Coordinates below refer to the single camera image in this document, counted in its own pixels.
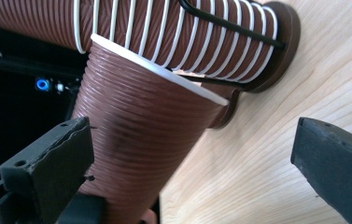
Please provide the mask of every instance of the white rim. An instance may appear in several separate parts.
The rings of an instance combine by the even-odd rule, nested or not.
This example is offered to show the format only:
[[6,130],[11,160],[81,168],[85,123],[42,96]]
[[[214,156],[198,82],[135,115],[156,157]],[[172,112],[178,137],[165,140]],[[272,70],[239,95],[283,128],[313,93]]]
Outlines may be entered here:
[[[236,4],[237,24],[241,25],[242,24],[242,9],[240,8],[239,0],[233,0],[233,2]],[[233,38],[231,50],[229,51],[228,56],[226,57],[225,61],[222,63],[221,67],[215,73],[210,74],[210,75],[206,75],[207,77],[216,77],[219,73],[221,73],[224,70],[224,68],[228,64],[229,60],[233,56],[234,49],[236,48],[238,41],[239,41],[239,33],[234,32],[234,38]]]
[[79,53],[86,53],[85,50],[82,49],[80,43],[80,33],[79,33],[79,0],[74,0],[74,38],[76,39],[77,50]]
[[183,88],[189,91],[192,91],[218,105],[227,105],[229,103],[228,100],[218,96],[212,91],[199,87],[193,84],[192,82],[188,81],[187,79],[180,77],[176,74],[173,74],[172,72],[169,72],[165,68],[162,68],[157,64],[150,62],[149,60],[139,56],[138,54],[135,54],[130,50],[123,48],[122,46],[112,41],[109,41],[108,39],[105,39],[99,35],[93,34],[92,41],[99,44],[103,48],[106,48],[111,52],[118,54],[120,57],[127,59],[133,63],[137,63],[140,66],[146,68],[147,70],[155,73],[156,75],[163,77],[171,82],[174,82],[175,84],[182,86]]
[[153,53],[153,56],[151,59],[151,61],[154,63],[155,63],[156,59],[158,58],[159,50],[161,49],[163,34],[164,34],[164,30],[166,28],[167,14],[169,12],[169,5],[170,5],[170,0],[165,0],[164,1],[163,16],[162,16],[162,23],[161,23],[161,30],[159,31],[159,36],[158,36],[158,41],[156,42],[155,52]]
[[[251,3],[251,6],[256,7],[257,10],[260,12],[260,18],[262,19],[262,33],[261,34],[265,35],[266,34],[266,16],[265,16],[265,12],[260,7],[260,5],[258,5],[256,3]],[[251,68],[257,62],[258,57],[260,56],[260,51],[262,50],[262,45],[263,45],[263,42],[260,41],[260,44],[258,45],[257,51],[255,51],[254,58],[252,59],[251,63],[248,65],[247,69],[240,76],[238,76],[236,78],[228,79],[229,81],[238,81],[239,79],[241,79],[241,78],[243,78],[243,77],[245,77],[247,75],[247,73],[251,70]]]
[[126,49],[128,49],[130,47],[130,41],[132,39],[134,10],[135,10],[135,0],[132,0],[132,2],[130,3],[129,21],[127,24],[126,39],[125,39],[125,48]]
[[112,2],[111,26],[109,28],[109,40],[114,41],[115,26],[117,25],[118,0]]
[[179,8],[178,23],[177,23],[177,26],[176,26],[176,35],[175,35],[175,38],[173,40],[173,46],[170,49],[169,54],[167,55],[166,62],[164,62],[164,64],[162,64],[162,67],[166,67],[167,65],[169,65],[169,63],[173,59],[173,56],[175,55],[176,47],[178,45],[179,36],[181,35],[182,24],[184,23],[184,15],[185,15],[185,9],[183,7],[180,7]]
[[[252,6],[246,0],[241,0],[241,2],[243,2],[248,8],[248,12],[249,12],[249,15],[250,15],[249,30],[254,30],[254,21],[255,21],[254,20],[254,10],[252,10]],[[227,79],[228,77],[231,77],[237,71],[239,66],[245,60],[245,57],[246,57],[246,55],[248,53],[250,44],[251,44],[251,37],[248,37],[245,49],[243,50],[243,54],[242,54],[242,57],[240,57],[239,62],[237,62],[237,64],[234,66],[233,70],[228,75],[226,75],[225,77],[218,77],[218,79]]]
[[[210,14],[214,15],[215,13],[216,13],[216,2],[214,0],[210,0]],[[186,72],[193,72],[193,70],[195,70],[195,68],[202,61],[202,58],[204,57],[205,52],[207,51],[208,43],[210,43],[212,32],[213,32],[213,23],[209,22],[208,26],[207,26],[207,33],[205,35],[204,44],[201,49],[201,53],[199,54],[198,58],[196,59],[195,63],[193,64],[192,68],[185,70]]]
[[140,49],[138,50],[138,55],[143,55],[144,49],[146,48],[149,24],[150,24],[150,16],[152,14],[152,4],[153,4],[153,0],[148,0],[146,21],[144,23],[144,31],[143,31],[143,36],[141,36]]
[[[269,11],[271,13],[271,15],[272,15],[272,18],[274,19],[274,34],[272,36],[272,39],[276,39],[276,37],[277,37],[277,29],[278,29],[278,27],[277,27],[277,17],[275,16],[275,13],[274,13],[274,11],[271,8],[263,7],[263,10]],[[257,71],[257,73],[254,74],[254,76],[252,76],[252,77],[250,77],[250,78],[248,78],[246,80],[242,80],[240,82],[241,83],[248,83],[248,82],[254,80],[254,78],[258,77],[260,75],[260,73],[263,71],[263,69],[266,67],[266,64],[268,64],[269,60],[271,59],[273,51],[274,51],[274,46],[271,46],[269,48],[268,55],[266,55],[265,61],[263,61],[263,64],[260,67],[260,69]]]
[[[200,6],[201,6],[201,1],[197,0],[196,7],[200,9]],[[190,56],[190,51],[192,50],[193,43],[195,42],[195,37],[196,37],[197,30],[198,30],[198,26],[199,26],[199,18],[195,17],[193,19],[193,28],[192,28],[192,34],[190,35],[190,43],[187,46],[187,50],[185,51],[185,54],[181,60],[181,63],[177,67],[175,67],[173,70],[180,69],[182,67],[182,65],[184,65],[184,63],[188,59],[188,57]]]

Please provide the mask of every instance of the light wood panel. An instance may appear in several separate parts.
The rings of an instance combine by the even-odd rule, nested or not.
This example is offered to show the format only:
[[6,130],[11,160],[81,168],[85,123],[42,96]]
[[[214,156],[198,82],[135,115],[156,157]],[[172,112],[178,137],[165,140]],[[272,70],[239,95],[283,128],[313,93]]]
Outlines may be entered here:
[[352,132],[352,1],[284,2],[302,23],[292,65],[203,135],[162,191],[162,223],[345,223],[289,157],[299,117]]

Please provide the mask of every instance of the black machine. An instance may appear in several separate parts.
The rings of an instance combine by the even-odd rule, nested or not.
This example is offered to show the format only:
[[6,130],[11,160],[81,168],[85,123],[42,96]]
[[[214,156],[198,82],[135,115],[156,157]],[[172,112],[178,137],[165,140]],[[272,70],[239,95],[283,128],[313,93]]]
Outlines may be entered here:
[[352,223],[352,134],[320,120],[301,118],[291,162],[316,193]]
[[86,61],[0,29],[0,164],[71,118]]
[[54,127],[0,166],[0,224],[100,223],[104,199],[76,195],[93,161],[88,118]]

